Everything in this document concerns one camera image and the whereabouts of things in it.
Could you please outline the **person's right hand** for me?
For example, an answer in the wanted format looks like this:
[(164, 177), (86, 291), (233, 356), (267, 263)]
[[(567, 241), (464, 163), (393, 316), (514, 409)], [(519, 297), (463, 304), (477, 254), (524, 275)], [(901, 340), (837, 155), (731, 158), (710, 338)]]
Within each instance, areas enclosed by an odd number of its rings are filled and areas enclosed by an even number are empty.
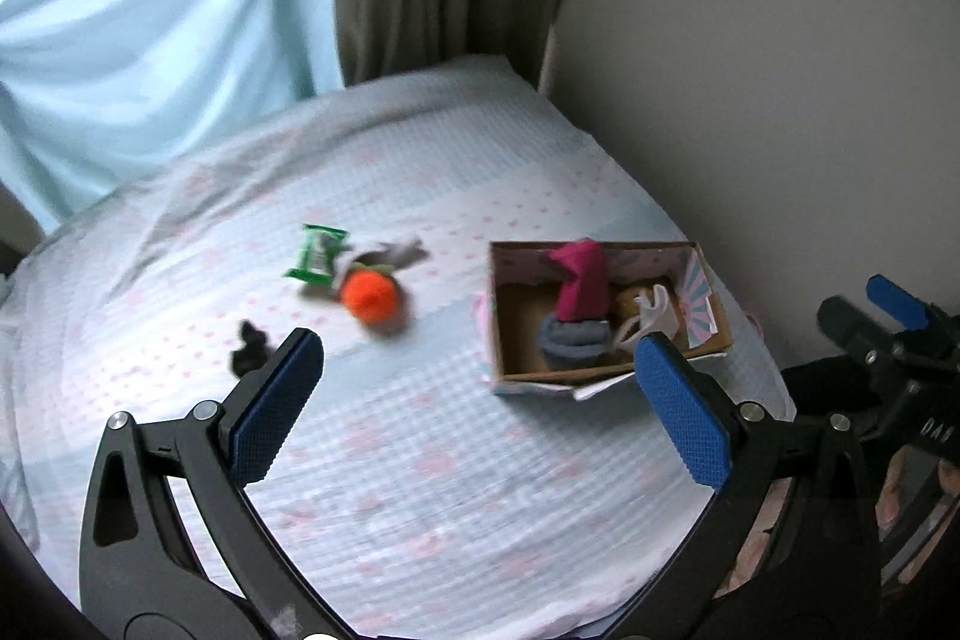
[(901, 447), (890, 461), (875, 505), (882, 552), (900, 551), (928, 523), (937, 505), (957, 495), (957, 466), (946, 459), (934, 461), (918, 448)]

